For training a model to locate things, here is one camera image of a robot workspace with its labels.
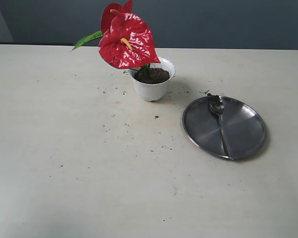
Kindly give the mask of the clump of soil on spork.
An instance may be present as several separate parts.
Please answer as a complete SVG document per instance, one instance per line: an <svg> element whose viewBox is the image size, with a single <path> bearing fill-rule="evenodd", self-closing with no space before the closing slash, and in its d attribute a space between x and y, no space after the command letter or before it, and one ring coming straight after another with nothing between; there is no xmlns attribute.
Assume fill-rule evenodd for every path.
<svg viewBox="0 0 298 238"><path fill-rule="evenodd" d="M207 96L209 97L209 104L213 106L220 106L222 104L221 98L219 95L213 95L208 93Z"/></svg>

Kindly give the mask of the stainless steel spork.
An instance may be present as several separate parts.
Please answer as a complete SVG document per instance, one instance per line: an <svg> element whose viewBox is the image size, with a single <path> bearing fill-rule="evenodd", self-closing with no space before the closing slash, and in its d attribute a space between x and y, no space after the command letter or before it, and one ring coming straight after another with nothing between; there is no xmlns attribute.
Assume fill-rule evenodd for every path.
<svg viewBox="0 0 298 238"><path fill-rule="evenodd" d="M223 102L220 106L213 106L213 105L209 104L209 109L211 110L211 112L213 114L215 114L218 117L218 123L219 123L219 127L220 127L222 143L223 143L223 149L224 149L227 157L230 158L231 160L234 160L235 156L233 154L232 148L228 142L228 138L224 131L224 124L223 124L224 104L223 104Z"/></svg>

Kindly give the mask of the dark soil in pot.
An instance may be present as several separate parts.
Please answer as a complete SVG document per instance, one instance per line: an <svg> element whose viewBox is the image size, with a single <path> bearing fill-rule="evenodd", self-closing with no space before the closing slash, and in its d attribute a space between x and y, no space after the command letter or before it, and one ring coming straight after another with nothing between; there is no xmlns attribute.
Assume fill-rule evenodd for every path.
<svg viewBox="0 0 298 238"><path fill-rule="evenodd" d="M170 78L168 71L162 68L141 68L134 75L134 79L145 84L160 84Z"/></svg>

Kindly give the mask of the round stainless steel plate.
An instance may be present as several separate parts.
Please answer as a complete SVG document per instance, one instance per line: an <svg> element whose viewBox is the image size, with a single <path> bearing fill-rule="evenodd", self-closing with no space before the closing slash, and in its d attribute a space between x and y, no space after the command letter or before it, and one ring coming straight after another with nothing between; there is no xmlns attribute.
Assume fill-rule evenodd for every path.
<svg viewBox="0 0 298 238"><path fill-rule="evenodd" d="M223 126L235 156L242 160L254 156L265 145L267 129L260 115L237 99L220 96L224 104ZM209 154L227 157L222 143L218 117L209 109L209 97L191 102L183 112L182 124L190 140Z"/></svg>

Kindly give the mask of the red artificial anthurium flower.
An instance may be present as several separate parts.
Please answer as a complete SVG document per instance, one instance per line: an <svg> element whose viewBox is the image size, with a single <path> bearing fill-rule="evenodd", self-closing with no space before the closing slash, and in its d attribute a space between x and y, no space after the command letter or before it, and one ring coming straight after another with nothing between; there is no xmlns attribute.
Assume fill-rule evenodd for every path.
<svg viewBox="0 0 298 238"><path fill-rule="evenodd" d="M148 25L132 12L133 1L110 3L103 10L100 30L81 38L73 50L99 39L98 51L104 61L117 69L139 67L139 74L150 79L152 63L160 63Z"/></svg>

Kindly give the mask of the white plastic flower pot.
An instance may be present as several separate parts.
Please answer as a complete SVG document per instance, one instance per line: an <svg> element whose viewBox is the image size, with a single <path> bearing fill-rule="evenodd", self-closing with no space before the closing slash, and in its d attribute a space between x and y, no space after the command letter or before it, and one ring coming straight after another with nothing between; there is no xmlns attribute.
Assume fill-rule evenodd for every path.
<svg viewBox="0 0 298 238"><path fill-rule="evenodd" d="M159 63L150 63L141 67L127 69L129 76L133 79L135 91L145 101L154 102L161 99L167 92L170 80L175 76L175 66L165 58L158 57ZM162 68L169 72L170 78L160 84L145 84L134 79L134 75L141 68Z"/></svg>

